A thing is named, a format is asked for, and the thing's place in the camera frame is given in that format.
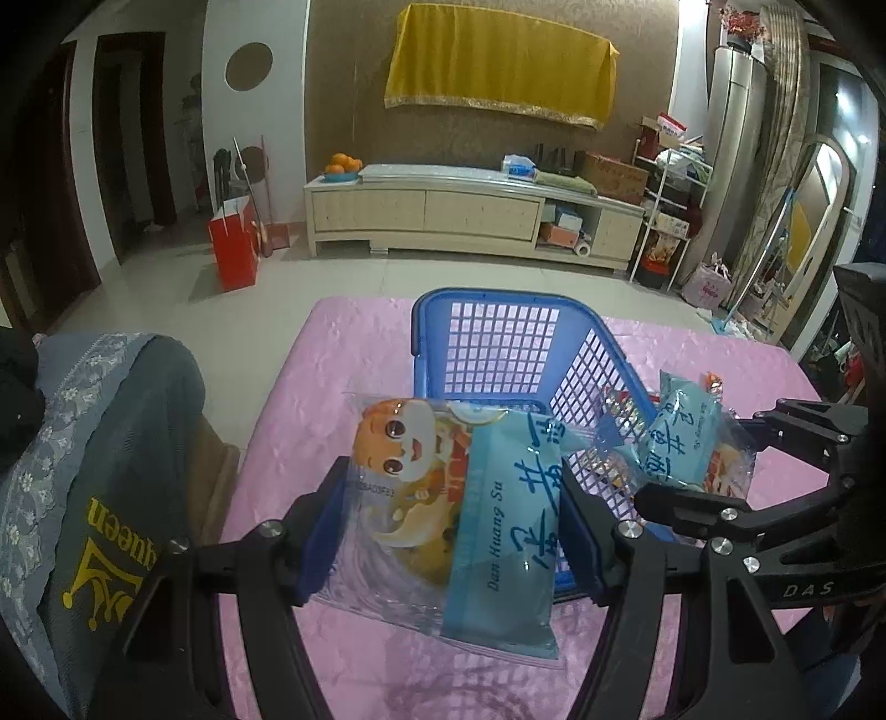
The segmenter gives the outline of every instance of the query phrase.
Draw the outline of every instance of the tiled floor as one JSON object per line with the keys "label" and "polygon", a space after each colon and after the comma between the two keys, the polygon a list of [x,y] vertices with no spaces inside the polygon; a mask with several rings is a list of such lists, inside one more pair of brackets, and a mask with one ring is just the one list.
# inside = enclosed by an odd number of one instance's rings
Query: tiled floor
{"label": "tiled floor", "polygon": [[365,245],[333,245],[315,260],[304,241],[277,251],[262,261],[255,287],[221,293],[205,225],[181,223],[149,237],[59,330],[142,330],[177,338],[203,372],[206,416],[223,440],[241,448],[307,314],[330,295],[416,298],[440,286],[533,290],[568,295],[604,316],[710,331],[679,298],[609,273],[479,255],[370,257]]}

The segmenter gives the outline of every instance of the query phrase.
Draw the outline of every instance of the blue plastic basket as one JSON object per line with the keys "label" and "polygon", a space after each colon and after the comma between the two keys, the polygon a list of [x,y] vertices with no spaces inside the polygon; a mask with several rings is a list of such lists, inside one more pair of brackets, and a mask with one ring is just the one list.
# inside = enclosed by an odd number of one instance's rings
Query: blue plastic basket
{"label": "blue plastic basket", "polygon": [[[434,290],[413,306],[412,354],[415,397],[549,413],[608,435],[610,444],[636,440],[656,415],[600,316],[560,295]],[[585,491],[603,497],[620,519],[636,517],[630,497],[594,470],[590,453],[568,462]],[[559,555],[555,590],[562,595],[575,590],[575,580]]]}

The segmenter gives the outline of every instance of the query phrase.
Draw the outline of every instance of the cabinet drawer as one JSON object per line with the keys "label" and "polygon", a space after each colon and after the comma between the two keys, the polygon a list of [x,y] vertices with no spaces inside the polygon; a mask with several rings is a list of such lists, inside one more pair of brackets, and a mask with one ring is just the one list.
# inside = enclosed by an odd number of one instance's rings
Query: cabinet drawer
{"label": "cabinet drawer", "polygon": [[533,200],[429,190],[425,201],[424,229],[428,232],[533,240],[538,213],[539,203]]}
{"label": "cabinet drawer", "polygon": [[630,260],[637,244],[641,218],[603,210],[594,233],[591,253],[617,260]]}
{"label": "cabinet drawer", "polygon": [[424,221],[424,190],[327,190],[315,192],[314,229],[418,230]]}

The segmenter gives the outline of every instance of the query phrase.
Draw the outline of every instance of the pile of oranges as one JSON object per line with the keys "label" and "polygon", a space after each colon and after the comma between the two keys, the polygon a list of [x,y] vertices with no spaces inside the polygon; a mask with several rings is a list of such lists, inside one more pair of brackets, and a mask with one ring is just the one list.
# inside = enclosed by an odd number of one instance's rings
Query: pile of oranges
{"label": "pile of oranges", "polygon": [[340,173],[355,173],[363,169],[363,161],[352,158],[344,153],[335,153],[330,160],[330,164],[323,171],[331,175]]}

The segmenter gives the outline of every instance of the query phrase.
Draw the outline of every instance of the brown wallpaper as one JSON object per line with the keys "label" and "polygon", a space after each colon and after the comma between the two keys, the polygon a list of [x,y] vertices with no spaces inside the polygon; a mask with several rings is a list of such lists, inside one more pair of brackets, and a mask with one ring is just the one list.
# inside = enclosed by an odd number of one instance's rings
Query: brown wallpaper
{"label": "brown wallpaper", "polygon": [[451,0],[557,20],[608,38],[619,51],[615,105],[600,131],[471,108],[385,109],[396,18],[406,0],[311,3],[305,71],[308,178],[343,152],[364,162],[497,167],[536,143],[628,159],[636,123],[667,110],[677,52],[678,0]]}

